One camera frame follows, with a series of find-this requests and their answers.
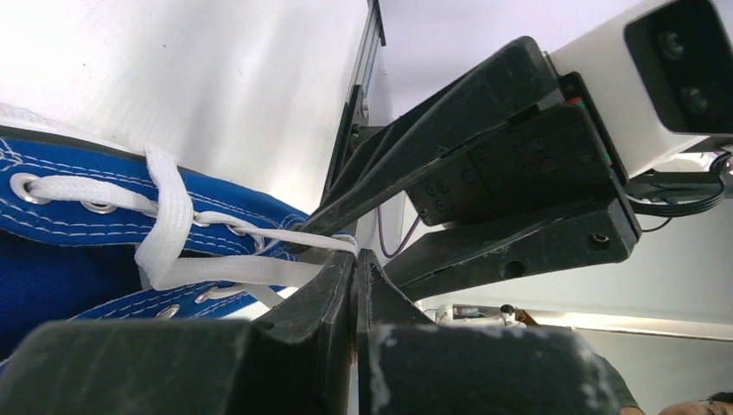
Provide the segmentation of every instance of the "white wall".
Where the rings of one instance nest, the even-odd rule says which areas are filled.
[[[674,403],[733,391],[733,342],[579,333],[621,373],[649,415]]]

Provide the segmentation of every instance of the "purple wire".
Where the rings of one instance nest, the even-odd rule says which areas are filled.
[[[397,251],[393,253],[387,252],[387,247],[385,245],[385,232],[382,230],[382,207],[377,206],[377,229],[379,230],[379,245],[382,247],[382,254],[387,259],[393,259],[394,257],[398,256],[400,252],[402,252],[403,249],[405,249],[405,246],[407,245],[407,242],[410,241],[410,238],[412,237],[412,234],[415,233],[415,229],[417,229],[417,224],[420,223],[420,217],[418,216],[415,218],[415,221],[412,222],[412,226],[410,227],[410,230],[407,231],[407,234],[402,239],[402,243],[399,244],[397,247]]]

